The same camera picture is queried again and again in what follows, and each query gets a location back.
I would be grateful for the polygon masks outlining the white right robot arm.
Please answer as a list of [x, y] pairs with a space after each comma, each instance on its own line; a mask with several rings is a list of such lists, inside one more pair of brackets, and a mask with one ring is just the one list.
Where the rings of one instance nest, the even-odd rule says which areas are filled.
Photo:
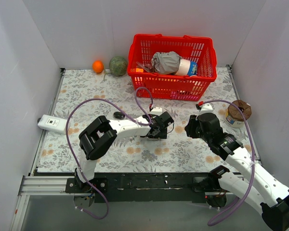
[[225, 133], [213, 113], [191, 115], [184, 128], [188, 137], [202, 139], [210, 150], [244, 176], [237, 177], [219, 166], [210, 172], [208, 185], [213, 191], [225, 189], [253, 207], [273, 231], [289, 228], [289, 187], [279, 182], [232, 134]]

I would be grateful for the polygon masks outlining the black earbud charging case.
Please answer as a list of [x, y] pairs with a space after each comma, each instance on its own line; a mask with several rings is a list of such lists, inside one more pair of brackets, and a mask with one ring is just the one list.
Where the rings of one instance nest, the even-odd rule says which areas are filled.
[[125, 114], [120, 111], [117, 111], [113, 113], [113, 118], [123, 120], [125, 118]]

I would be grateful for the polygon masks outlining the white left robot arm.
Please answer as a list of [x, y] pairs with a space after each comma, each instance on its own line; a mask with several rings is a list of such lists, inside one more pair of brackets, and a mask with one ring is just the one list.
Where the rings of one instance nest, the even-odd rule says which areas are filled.
[[116, 140], [142, 137], [166, 139], [167, 128], [174, 124], [168, 112], [143, 115], [131, 120], [108, 120], [97, 117], [79, 135], [81, 155], [75, 170], [76, 186], [81, 192], [92, 189], [97, 160], [103, 157]]

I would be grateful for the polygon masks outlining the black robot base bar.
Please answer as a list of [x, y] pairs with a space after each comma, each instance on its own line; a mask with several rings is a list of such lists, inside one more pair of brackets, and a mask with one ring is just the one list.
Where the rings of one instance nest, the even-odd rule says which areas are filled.
[[209, 179], [208, 173], [97, 173], [89, 183], [68, 178], [66, 193], [88, 194], [96, 203], [167, 202], [227, 204], [226, 191]]

